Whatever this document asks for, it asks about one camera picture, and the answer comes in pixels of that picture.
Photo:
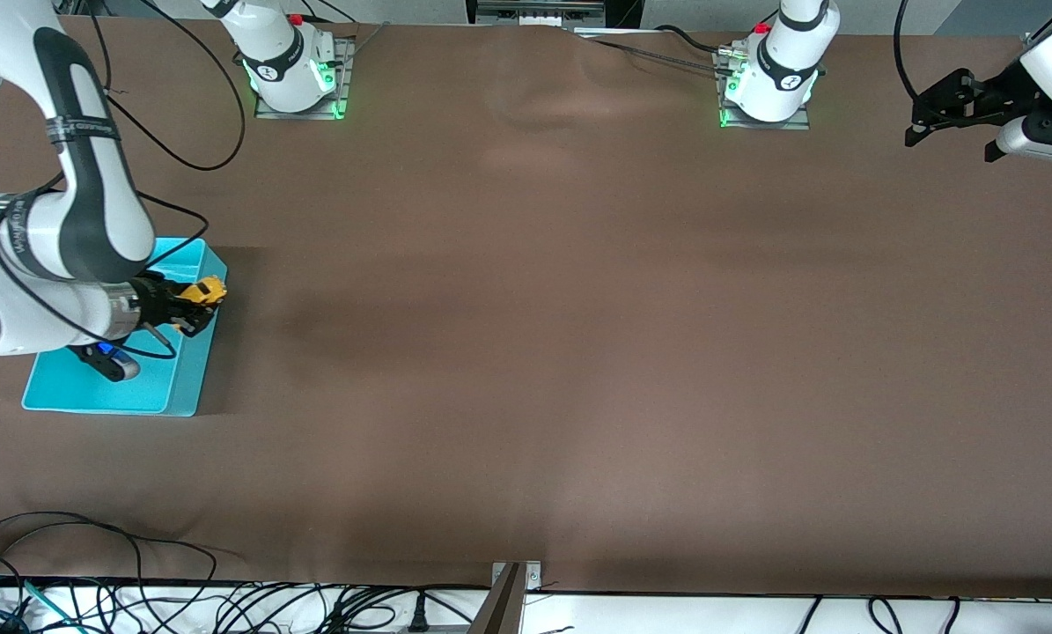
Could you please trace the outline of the turquoise plastic bin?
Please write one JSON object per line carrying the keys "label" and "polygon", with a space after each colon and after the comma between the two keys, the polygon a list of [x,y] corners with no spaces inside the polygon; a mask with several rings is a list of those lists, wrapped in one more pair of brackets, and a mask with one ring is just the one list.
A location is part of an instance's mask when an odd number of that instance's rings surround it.
{"label": "turquoise plastic bin", "polygon": [[[205,240],[193,240],[151,269],[180,284],[193,284],[205,277],[219,277],[226,284],[228,272],[227,265]],[[21,405],[43,412],[191,417],[198,410],[217,325],[215,316],[195,338],[186,338],[176,328],[158,328],[170,341],[177,357],[134,357],[139,373],[120,382],[104,377],[72,350],[41,353],[33,361]]]}

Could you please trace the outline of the brown table cloth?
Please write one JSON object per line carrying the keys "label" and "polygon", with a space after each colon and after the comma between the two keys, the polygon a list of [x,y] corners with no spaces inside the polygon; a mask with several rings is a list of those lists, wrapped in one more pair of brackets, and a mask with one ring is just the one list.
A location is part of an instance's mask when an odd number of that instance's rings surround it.
{"label": "brown table cloth", "polygon": [[569,591],[1052,595],[1052,162],[902,137],[883,37],[807,132],[553,28],[357,29],[343,121],[250,121],[136,185],[228,298],[188,418],[26,412],[40,511],[170,539],[148,575]]}

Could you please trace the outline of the grey metal device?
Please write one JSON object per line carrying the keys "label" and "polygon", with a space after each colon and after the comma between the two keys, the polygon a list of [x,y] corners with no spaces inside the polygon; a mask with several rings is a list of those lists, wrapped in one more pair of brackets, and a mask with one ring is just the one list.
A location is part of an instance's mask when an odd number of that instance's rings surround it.
{"label": "grey metal device", "polygon": [[636,28],[645,0],[464,0],[470,23],[481,26]]}

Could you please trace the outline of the grey metal pole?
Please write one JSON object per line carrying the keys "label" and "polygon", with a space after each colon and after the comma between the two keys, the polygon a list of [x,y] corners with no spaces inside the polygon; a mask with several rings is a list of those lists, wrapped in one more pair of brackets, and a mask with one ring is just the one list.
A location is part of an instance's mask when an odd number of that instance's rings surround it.
{"label": "grey metal pole", "polygon": [[467,634],[520,634],[523,601],[530,580],[528,563],[501,563]]}

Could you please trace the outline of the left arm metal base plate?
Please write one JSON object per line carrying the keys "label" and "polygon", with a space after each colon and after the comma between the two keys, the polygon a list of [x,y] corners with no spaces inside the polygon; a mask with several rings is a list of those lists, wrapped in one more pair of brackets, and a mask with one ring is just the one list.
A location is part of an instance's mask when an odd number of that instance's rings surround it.
{"label": "left arm metal base plate", "polygon": [[800,105],[797,111],[788,120],[782,122],[765,122],[744,113],[733,99],[740,88],[740,80],[746,76],[747,61],[742,52],[731,52],[721,47],[711,54],[715,69],[728,71],[717,80],[719,89],[719,123],[722,128],[767,129],[768,131],[807,131],[810,129],[810,116],[806,105]]}

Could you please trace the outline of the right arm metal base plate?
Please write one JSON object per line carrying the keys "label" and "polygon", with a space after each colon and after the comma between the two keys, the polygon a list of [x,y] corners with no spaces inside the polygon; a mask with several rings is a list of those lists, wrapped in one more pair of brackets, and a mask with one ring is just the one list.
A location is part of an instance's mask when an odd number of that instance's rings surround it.
{"label": "right arm metal base plate", "polygon": [[312,108],[300,113],[276,111],[263,98],[256,93],[254,116],[261,120],[286,121],[340,121],[345,119],[349,107],[349,89],[351,89],[353,56],[356,40],[352,37],[341,37],[333,44],[332,60],[328,60],[326,68],[317,67],[323,84],[327,85],[321,100]]}

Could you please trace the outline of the small metal bracket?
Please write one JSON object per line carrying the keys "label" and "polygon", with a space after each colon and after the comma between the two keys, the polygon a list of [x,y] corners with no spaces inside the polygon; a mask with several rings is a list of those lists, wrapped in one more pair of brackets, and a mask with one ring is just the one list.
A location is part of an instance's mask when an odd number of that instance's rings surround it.
{"label": "small metal bracket", "polygon": [[[492,564],[492,586],[494,586],[497,579],[501,577],[501,574],[505,569],[505,567],[510,564],[511,563],[506,563],[506,561],[495,561]],[[529,593],[533,593],[533,591],[538,591],[539,589],[541,589],[543,581],[541,561],[537,561],[537,559],[534,559],[534,561],[520,563],[520,566],[522,567],[523,578],[526,579],[525,581],[526,590]]]}

